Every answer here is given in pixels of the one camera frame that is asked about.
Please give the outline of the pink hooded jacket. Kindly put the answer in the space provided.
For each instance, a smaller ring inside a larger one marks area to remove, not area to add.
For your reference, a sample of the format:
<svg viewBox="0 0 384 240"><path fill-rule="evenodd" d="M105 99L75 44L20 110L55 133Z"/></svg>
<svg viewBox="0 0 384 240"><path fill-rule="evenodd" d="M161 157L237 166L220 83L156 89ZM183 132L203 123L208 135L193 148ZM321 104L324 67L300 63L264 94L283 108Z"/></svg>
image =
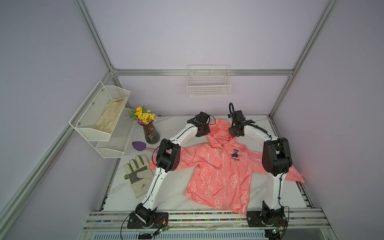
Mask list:
<svg viewBox="0 0 384 240"><path fill-rule="evenodd" d="M185 196L215 209L246 215L253 173L266 174L262 153L237 143L231 124L216 120L210 125L208 142L182 148L178 169L194 168Z"/></svg>

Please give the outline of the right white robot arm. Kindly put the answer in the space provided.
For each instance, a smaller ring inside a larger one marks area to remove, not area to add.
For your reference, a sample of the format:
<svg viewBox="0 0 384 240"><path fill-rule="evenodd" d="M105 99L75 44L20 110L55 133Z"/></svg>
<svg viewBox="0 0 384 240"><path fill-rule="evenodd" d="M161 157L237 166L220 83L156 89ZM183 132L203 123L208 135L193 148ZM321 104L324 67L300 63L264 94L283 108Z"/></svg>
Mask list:
<svg viewBox="0 0 384 240"><path fill-rule="evenodd" d="M267 191L260 212L261 224L272 226L285 217L285 206L281 198L286 176L293 164L289 141L270 135L267 130L256 125L253 120L247 120L242 111L235 111L230 105L232 137L248 136L263 146L262 166L267 172Z"/></svg>

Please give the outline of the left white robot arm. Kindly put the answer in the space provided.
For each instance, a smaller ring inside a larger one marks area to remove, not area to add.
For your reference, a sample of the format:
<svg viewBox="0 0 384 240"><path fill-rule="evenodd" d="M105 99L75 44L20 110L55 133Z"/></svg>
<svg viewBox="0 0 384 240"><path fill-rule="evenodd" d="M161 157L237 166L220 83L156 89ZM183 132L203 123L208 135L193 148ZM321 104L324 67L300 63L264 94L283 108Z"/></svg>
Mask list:
<svg viewBox="0 0 384 240"><path fill-rule="evenodd" d="M174 137L163 139L156 155L156 171L154 180L144 200L137 205L134 213L135 220L139 220L142 226L148 228L155 221L157 209L156 197L166 176L176 170L181 160L182 143L192 137L202 137L210 133L211 116L200 112L187 121L186 126Z"/></svg>

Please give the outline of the dark glass vase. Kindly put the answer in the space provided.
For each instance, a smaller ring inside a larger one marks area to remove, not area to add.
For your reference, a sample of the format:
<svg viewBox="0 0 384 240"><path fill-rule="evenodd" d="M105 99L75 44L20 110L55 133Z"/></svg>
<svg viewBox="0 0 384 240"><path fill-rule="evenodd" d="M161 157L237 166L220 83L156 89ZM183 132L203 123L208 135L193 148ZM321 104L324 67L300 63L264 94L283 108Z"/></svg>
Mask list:
<svg viewBox="0 0 384 240"><path fill-rule="evenodd" d="M146 142L154 145L160 141L160 134L154 126L154 122L142 125Z"/></svg>

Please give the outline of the yellow flower bouquet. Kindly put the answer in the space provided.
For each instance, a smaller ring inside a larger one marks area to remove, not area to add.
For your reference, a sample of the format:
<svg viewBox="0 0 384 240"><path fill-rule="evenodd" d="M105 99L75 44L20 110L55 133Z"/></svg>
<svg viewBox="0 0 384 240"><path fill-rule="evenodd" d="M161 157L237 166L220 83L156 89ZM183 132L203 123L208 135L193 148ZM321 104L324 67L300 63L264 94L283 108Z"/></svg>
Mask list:
<svg viewBox="0 0 384 240"><path fill-rule="evenodd" d="M156 122L157 116L150 110L147 110L145 106L137 107L135 110L131 110L131 119L136 120L140 125L148 125Z"/></svg>

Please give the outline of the purple garden trowel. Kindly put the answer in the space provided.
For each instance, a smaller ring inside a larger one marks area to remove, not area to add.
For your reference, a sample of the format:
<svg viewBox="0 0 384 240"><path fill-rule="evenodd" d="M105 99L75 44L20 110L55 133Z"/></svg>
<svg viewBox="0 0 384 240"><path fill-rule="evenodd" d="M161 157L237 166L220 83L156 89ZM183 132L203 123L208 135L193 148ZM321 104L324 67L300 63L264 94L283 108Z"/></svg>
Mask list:
<svg viewBox="0 0 384 240"><path fill-rule="evenodd" d="M134 141L132 142L132 146L135 150L142 152L142 151L149 151L149 152L157 152L156 149L147 147L147 144L140 141Z"/></svg>

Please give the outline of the beige work glove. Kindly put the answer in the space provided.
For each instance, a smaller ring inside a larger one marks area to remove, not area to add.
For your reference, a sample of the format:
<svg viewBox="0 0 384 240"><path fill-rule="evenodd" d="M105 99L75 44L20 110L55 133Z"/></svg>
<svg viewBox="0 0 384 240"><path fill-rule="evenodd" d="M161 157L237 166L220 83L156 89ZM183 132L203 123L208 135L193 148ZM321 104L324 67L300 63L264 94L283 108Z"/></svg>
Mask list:
<svg viewBox="0 0 384 240"><path fill-rule="evenodd" d="M125 179L129 179L131 188L138 199L147 194L154 179L147 155L137 155L124 164Z"/></svg>

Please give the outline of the lower white mesh shelf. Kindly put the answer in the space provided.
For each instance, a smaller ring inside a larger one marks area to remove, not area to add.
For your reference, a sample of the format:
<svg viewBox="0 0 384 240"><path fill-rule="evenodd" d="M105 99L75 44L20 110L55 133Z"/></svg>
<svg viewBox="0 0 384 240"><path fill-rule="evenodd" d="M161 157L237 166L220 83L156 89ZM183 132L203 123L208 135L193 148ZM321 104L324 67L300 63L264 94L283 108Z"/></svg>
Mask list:
<svg viewBox="0 0 384 240"><path fill-rule="evenodd" d="M130 118L131 115L132 110L124 108L110 140L97 143L96 151L104 159L118 159L124 156L136 124L136 122Z"/></svg>

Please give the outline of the white mesh shelf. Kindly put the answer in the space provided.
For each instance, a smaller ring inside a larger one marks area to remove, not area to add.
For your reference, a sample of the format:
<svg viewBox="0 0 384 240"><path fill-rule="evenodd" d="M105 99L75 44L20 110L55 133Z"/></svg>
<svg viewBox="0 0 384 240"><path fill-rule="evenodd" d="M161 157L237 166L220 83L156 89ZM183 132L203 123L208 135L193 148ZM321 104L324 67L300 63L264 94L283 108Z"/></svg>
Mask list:
<svg viewBox="0 0 384 240"><path fill-rule="evenodd" d="M83 102L82 106L69 121L70 126L73 127L75 131L77 131L86 141L109 141L112 133L108 134L95 130L94 126L109 101L125 96L128 96L129 98L130 93L130 91L117 86L106 86L102 82L98 82L93 91L89 94L88 98Z"/></svg>
<svg viewBox="0 0 384 240"><path fill-rule="evenodd" d="M124 156L136 124L136 122L130 118L131 115L132 110L124 108L110 140L97 143L96 151L104 159L118 159Z"/></svg>

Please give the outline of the beige cloth in shelf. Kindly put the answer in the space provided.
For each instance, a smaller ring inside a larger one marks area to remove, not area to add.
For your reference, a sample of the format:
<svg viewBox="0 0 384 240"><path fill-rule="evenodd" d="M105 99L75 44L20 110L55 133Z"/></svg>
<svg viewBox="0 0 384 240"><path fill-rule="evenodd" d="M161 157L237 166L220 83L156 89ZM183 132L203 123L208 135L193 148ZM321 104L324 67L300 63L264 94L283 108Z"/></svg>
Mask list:
<svg viewBox="0 0 384 240"><path fill-rule="evenodd" d="M128 96L115 98L109 101L106 104L102 115L97 120L94 129L111 134L127 100Z"/></svg>

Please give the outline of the upper white mesh shelf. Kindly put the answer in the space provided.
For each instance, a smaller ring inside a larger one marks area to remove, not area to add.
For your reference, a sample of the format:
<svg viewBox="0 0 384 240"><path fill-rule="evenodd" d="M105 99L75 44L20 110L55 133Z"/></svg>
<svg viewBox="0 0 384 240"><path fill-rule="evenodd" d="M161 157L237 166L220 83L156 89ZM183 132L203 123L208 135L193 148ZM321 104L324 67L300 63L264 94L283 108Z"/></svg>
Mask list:
<svg viewBox="0 0 384 240"><path fill-rule="evenodd" d="M94 126L109 101L125 96L128 96L129 98L130 93L130 91L117 86L106 86L102 82L98 82L93 91L89 94L88 98L83 102L82 106L69 121L70 126L73 127L75 131L77 131L86 141L109 141L112 133L108 134L95 130Z"/></svg>

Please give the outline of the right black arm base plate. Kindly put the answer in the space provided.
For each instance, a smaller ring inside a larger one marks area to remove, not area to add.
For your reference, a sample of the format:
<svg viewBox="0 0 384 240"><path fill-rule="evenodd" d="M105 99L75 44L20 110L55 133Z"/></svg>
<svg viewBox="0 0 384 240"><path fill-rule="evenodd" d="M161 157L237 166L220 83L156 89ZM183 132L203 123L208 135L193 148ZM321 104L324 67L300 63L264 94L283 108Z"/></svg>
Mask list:
<svg viewBox="0 0 384 240"><path fill-rule="evenodd" d="M286 227L287 220L282 210L247 211L249 227Z"/></svg>

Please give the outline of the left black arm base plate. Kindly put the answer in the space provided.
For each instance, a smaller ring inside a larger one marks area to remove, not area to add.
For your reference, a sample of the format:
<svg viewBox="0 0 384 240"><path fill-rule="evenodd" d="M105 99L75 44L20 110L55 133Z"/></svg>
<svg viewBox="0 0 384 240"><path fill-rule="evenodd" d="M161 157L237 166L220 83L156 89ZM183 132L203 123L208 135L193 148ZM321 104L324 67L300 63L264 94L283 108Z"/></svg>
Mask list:
<svg viewBox="0 0 384 240"><path fill-rule="evenodd" d="M127 220L128 229L158 229L162 227L165 222L166 224L169 221L169 213L155 213L153 219L151 219L150 224L142 222L139 217L132 213L130 214L129 219Z"/></svg>

